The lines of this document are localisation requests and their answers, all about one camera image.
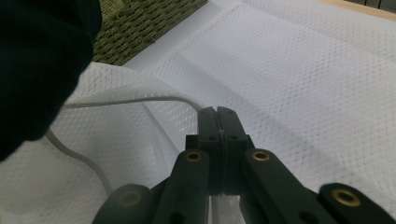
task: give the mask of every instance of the white textured cloth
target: white textured cloth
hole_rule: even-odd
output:
[[[131,102],[227,106],[306,187],[348,184],[396,217],[395,74],[395,22],[310,0],[244,0],[144,73],[93,63],[51,129],[111,188],[153,187],[196,132],[195,110]],[[23,223],[90,223],[106,199],[97,174],[47,138],[0,172],[0,210]]]

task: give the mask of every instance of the black sleeve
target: black sleeve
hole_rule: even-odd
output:
[[[92,59],[98,0],[1,0],[0,161],[42,137]]]

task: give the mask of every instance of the brass ring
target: brass ring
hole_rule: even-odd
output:
[[[142,195],[138,191],[126,191],[119,197],[119,205],[123,207],[131,207],[137,205],[142,199]]]
[[[358,196],[347,189],[334,189],[332,191],[332,196],[337,200],[337,202],[349,207],[358,207],[361,205],[361,200]]]
[[[186,155],[187,161],[200,161],[202,159],[202,155],[199,152],[190,152]]]
[[[265,152],[261,152],[261,151],[253,152],[253,154],[251,154],[251,157],[253,157],[253,159],[256,161],[269,161],[270,160],[270,155],[268,155]]]

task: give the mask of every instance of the green woven mat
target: green woven mat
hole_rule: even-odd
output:
[[[123,65],[207,0],[101,0],[103,25],[93,61]]]

